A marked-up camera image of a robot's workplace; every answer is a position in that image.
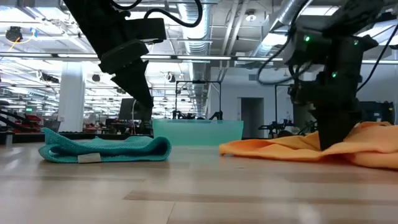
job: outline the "teal towel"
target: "teal towel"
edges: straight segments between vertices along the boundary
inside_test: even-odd
[[[75,142],[48,128],[43,128],[45,145],[39,154],[58,163],[78,163],[78,156],[100,153],[102,162],[164,161],[171,153],[169,140],[163,137],[132,136],[124,141],[109,141],[99,137]]]

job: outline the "folded towel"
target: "folded towel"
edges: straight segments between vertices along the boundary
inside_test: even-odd
[[[108,141],[98,137],[91,141],[76,142],[48,128],[43,128],[45,145],[39,154],[46,160],[58,163],[77,163],[78,156],[98,154],[101,162],[164,161],[171,152],[166,138],[152,139],[132,136],[124,141]]]
[[[320,150],[318,133],[272,140],[235,141],[220,146],[220,154],[284,161],[321,161],[342,157],[365,167],[398,169],[398,126],[387,122],[357,125],[343,142]]]

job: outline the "teal plastic bin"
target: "teal plastic bin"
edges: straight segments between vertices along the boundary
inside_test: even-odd
[[[172,146],[219,146],[242,140],[243,121],[152,120],[154,136],[166,137]]]

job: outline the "towel label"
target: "towel label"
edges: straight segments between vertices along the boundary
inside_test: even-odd
[[[90,154],[80,155],[77,156],[77,161],[79,163],[101,162],[101,154],[90,153]]]

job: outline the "orange cloth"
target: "orange cloth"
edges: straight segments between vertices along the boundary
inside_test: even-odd
[[[220,154],[308,162],[337,156],[359,166],[398,169],[398,126],[387,122],[358,124],[343,142],[325,151],[320,150],[318,133],[313,133],[272,140],[230,142],[220,146]]]

